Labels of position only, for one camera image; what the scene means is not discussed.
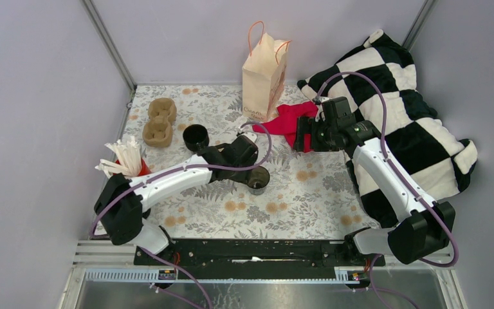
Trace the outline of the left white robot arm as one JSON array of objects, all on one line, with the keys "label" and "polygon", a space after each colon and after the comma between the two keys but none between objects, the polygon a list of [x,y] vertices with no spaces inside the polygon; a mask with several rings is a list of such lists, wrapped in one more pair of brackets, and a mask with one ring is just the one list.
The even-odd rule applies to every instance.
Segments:
[{"label": "left white robot arm", "polygon": [[113,175],[95,205],[96,218],[111,243],[132,244],[149,251],[157,264],[174,255],[164,229],[149,223],[144,215],[165,198],[215,181],[247,184],[258,159],[256,135],[242,133],[230,144],[202,149],[198,154],[160,172],[126,178]]}]

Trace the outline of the dark translucent coffee cup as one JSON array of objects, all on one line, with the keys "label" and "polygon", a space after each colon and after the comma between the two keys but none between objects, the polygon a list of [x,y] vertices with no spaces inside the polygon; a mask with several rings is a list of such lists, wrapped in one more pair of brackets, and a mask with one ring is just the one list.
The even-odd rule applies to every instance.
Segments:
[{"label": "dark translucent coffee cup", "polygon": [[246,185],[251,194],[261,195],[265,192],[269,182],[269,171],[262,166],[258,166],[250,171]]}]

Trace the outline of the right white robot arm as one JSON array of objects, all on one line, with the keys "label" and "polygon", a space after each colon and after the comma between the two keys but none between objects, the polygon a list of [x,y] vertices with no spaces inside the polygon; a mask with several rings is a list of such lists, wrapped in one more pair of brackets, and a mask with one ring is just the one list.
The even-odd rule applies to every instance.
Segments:
[{"label": "right white robot arm", "polygon": [[448,245],[456,247],[451,237],[454,208],[437,202],[418,186],[388,150],[376,126],[368,120],[357,121],[344,97],[326,100],[321,107],[317,117],[298,118],[294,150],[304,148],[306,135],[315,152],[344,150],[375,181],[398,220],[394,227],[346,235],[346,262],[359,265],[369,255],[387,254],[410,264]]}]

